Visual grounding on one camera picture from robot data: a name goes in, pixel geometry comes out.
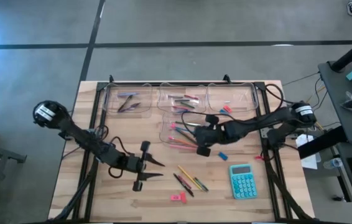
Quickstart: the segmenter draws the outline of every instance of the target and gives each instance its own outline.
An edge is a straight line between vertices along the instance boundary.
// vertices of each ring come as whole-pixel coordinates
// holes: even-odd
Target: person's shoe
[[[348,8],[348,15],[352,16],[352,0],[350,0],[348,2],[348,4],[346,5],[346,7]]]

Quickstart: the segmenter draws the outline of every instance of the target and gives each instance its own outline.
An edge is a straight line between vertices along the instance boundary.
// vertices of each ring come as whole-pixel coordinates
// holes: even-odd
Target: cable
[[[128,152],[128,151],[125,149],[124,144],[122,143],[122,140],[121,140],[120,137],[118,137],[118,136],[113,137],[112,140],[110,141],[110,143],[113,143],[113,141],[114,141],[115,139],[118,139],[119,143],[121,144],[122,150],[123,150],[126,154],[130,155],[131,153]],[[111,166],[108,168],[108,175],[110,175],[112,178],[118,179],[118,178],[121,178],[122,175],[124,174],[124,170],[121,169],[121,173],[120,173],[119,175],[114,175],[114,174],[111,173],[111,168],[112,168]]]
[[[68,155],[70,155],[71,153],[75,152],[76,150],[78,150],[78,149],[80,149],[80,148],[81,148],[81,146],[78,147],[78,148],[75,148],[75,149],[71,150],[71,151],[68,152],[68,153],[66,153],[66,154],[62,157],[62,160],[63,160],[65,157],[67,157]]]
[[[321,78],[318,78],[318,80],[314,84],[314,91],[315,91],[315,95],[317,96],[317,103],[314,106],[312,106],[312,108],[314,108],[315,106],[317,106],[320,103],[320,97],[318,96],[318,91],[317,91],[317,83],[320,80],[321,80]]]
[[[291,146],[290,144],[285,144],[285,143],[283,143],[283,146],[287,146],[287,147],[290,147],[290,148],[292,148],[292,149],[296,149],[296,150],[299,151],[298,148],[296,148],[295,146]]]
[[[313,110],[313,113],[314,113],[314,111],[318,110],[318,109],[321,107],[321,105],[323,104],[323,102],[324,102],[325,97],[327,96],[327,94],[328,94],[328,91],[324,94],[324,97],[323,97],[323,99],[321,100],[320,106],[318,106],[318,108],[315,108],[315,109]]]
[[[331,126],[331,125],[333,125],[333,124],[340,124],[340,122],[337,121],[337,122],[334,122],[334,123],[330,123],[330,124],[324,125],[323,128],[328,127],[328,126]]]
[[[271,92],[271,91],[268,89],[268,86],[273,86],[273,87],[275,87],[275,88],[280,92],[281,97],[279,97],[279,96],[275,95],[273,92]],[[266,85],[266,91],[268,91],[271,95],[273,95],[274,97],[276,97],[277,99],[279,99],[279,100],[281,101],[281,105],[282,105],[282,102],[291,103],[291,104],[296,103],[296,102],[291,102],[291,101],[288,101],[288,100],[284,99],[284,94],[282,93],[282,90],[280,89],[280,87],[278,87],[278,86],[275,85],[275,84],[272,84],[272,83],[267,84],[267,85]]]
[[[316,75],[316,74],[318,74],[318,73],[320,73],[320,72],[316,72],[316,73],[313,73],[313,74],[308,75],[308,76],[306,76],[306,77],[299,78],[299,79],[296,79],[296,80],[294,80],[294,81],[288,82],[288,83],[286,83],[286,84],[283,84],[283,86],[289,85],[289,84],[294,83],[294,82],[297,82],[297,81],[301,81],[301,80],[303,80],[303,79],[305,79],[305,78],[308,78],[308,77],[312,77],[312,76],[314,76],[314,75]]]
[[[104,140],[107,136],[108,136],[108,132],[109,132],[109,129],[107,127],[107,125],[103,125],[103,126],[97,126],[94,130],[94,134],[96,135],[96,138],[97,140]],[[80,149],[81,146],[71,150],[70,152],[66,153],[63,157],[62,157],[62,160],[69,156],[71,153],[75,152],[76,150]]]

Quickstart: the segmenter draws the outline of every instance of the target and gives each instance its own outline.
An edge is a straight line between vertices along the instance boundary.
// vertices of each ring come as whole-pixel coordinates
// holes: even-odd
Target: yellow pencil
[[[177,167],[196,185],[196,187],[198,187],[198,189],[202,190],[201,186],[199,186],[181,166],[178,165]]]

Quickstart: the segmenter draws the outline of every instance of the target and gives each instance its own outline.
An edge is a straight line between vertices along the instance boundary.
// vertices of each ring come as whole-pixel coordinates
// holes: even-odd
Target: plastic container
[[[173,113],[181,113],[184,109],[201,113],[205,112],[206,87],[203,85],[180,86],[161,83],[157,106],[160,110]]]
[[[186,123],[190,124],[205,124],[205,116],[200,114],[185,113],[183,115],[183,119]],[[193,135],[187,131],[183,124],[180,124],[181,122],[182,119],[180,115],[175,115],[173,113],[164,113],[164,115],[162,116],[162,127],[159,133],[159,139],[167,144],[192,147],[196,149],[197,145],[193,143],[193,141],[195,141]],[[194,126],[188,125],[187,128],[191,132],[194,132]],[[189,136],[190,139],[192,139],[193,141],[189,140],[189,138],[187,138],[183,134],[180,134],[178,131],[176,131],[176,129]]]
[[[340,158],[334,158],[323,163],[323,167],[326,169],[334,169],[342,166],[343,166],[343,163]]]
[[[108,86],[111,88],[107,107],[108,115],[115,118],[148,118],[151,116],[152,86],[150,84],[119,86],[110,83]]]
[[[228,106],[231,112],[244,112],[255,110],[259,105],[256,88],[252,83],[224,85],[211,83],[208,85],[208,102],[209,107],[215,112],[223,110],[225,106]]]

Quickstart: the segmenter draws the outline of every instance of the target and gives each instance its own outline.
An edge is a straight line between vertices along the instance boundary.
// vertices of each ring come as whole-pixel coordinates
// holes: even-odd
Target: table leg
[[[347,142],[346,134],[342,126],[332,129],[313,141],[298,147],[300,158],[304,159],[308,156],[314,155],[339,142]]]

